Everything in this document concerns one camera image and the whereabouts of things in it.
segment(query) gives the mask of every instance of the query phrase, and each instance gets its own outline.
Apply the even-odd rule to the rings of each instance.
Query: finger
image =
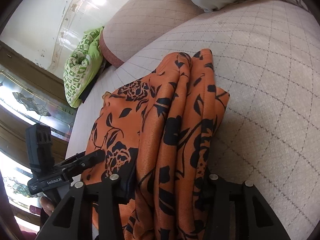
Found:
[[[41,197],[40,204],[44,210],[47,209],[48,211],[51,211],[51,213],[54,211],[54,205],[51,203],[51,201],[48,198]]]
[[[47,208],[43,208],[43,210],[44,210],[44,212],[47,213],[48,216],[51,216],[52,213],[53,213],[51,210],[49,210],[49,209],[47,209]]]

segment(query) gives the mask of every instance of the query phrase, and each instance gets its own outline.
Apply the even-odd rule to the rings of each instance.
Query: green pillow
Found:
[[[72,107],[80,105],[79,95],[101,66],[103,57],[99,48],[99,38],[102,30],[103,27],[85,32],[84,37],[64,65],[64,90],[67,101]]]

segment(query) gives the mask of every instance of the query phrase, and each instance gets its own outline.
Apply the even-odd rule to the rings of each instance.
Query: window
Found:
[[[27,188],[27,182],[32,178],[30,169],[0,152],[0,170],[10,204],[28,213],[30,213],[30,206],[41,208],[40,196],[43,193],[31,195]],[[40,230],[37,225],[33,225],[17,217],[15,218],[20,228],[24,231],[38,232]]]
[[[0,105],[30,124],[51,127],[51,134],[69,141],[76,110],[43,97],[36,89],[12,77],[0,66]]]

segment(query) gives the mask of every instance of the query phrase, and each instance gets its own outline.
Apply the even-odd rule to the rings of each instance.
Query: pink object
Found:
[[[163,34],[201,13],[191,0],[129,0],[106,23],[100,37],[101,53],[118,68]]]
[[[22,235],[24,236],[25,240],[34,240],[36,238],[36,233],[30,233],[26,231],[21,231]]]
[[[29,208],[29,211],[32,213],[32,214],[37,214],[37,215],[40,215],[41,213],[41,208],[39,207],[35,207],[35,206],[30,206]]]

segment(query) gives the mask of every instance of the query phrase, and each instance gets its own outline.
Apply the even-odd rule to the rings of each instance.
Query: white wall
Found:
[[[0,40],[62,79],[65,61],[83,32],[103,26],[127,1],[23,0]]]
[[[71,0],[23,0],[0,40],[47,69],[65,10]]]

